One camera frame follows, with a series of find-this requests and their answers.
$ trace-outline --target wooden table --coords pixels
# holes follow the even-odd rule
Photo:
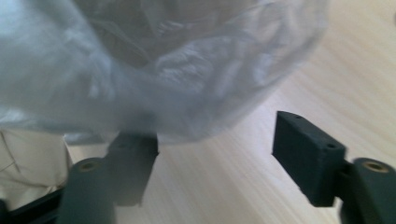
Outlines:
[[[308,62],[232,130],[161,146],[141,207],[119,223],[338,223],[314,208],[271,155],[276,111],[299,114],[348,146],[347,158],[396,166],[396,1],[331,1]]]

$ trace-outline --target screw hole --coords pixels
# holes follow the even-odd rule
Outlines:
[[[333,145],[333,144],[327,144],[327,147],[329,147],[329,148],[335,148],[335,145]]]
[[[99,163],[97,163],[96,161],[89,161],[89,162],[86,162],[86,163],[80,165],[79,170],[81,172],[89,172],[89,171],[96,169],[96,167],[98,167],[98,166],[99,166]]]
[[[378,172],[378,173],[387,173],[389,172],[388,168],[384,165],[374,162],[374,161],[367,161],[363,164],[367,169]]]

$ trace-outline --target plastic bag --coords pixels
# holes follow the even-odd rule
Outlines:
[[[209,136],[299,65],[324,0],[4,0],[0,128]]]

